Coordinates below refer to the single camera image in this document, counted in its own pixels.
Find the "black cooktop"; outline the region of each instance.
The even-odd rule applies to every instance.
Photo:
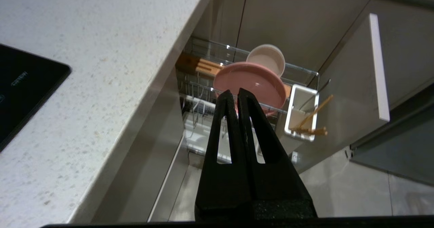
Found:
[[[0,151],[70,73],[65,64],[0,44]]]

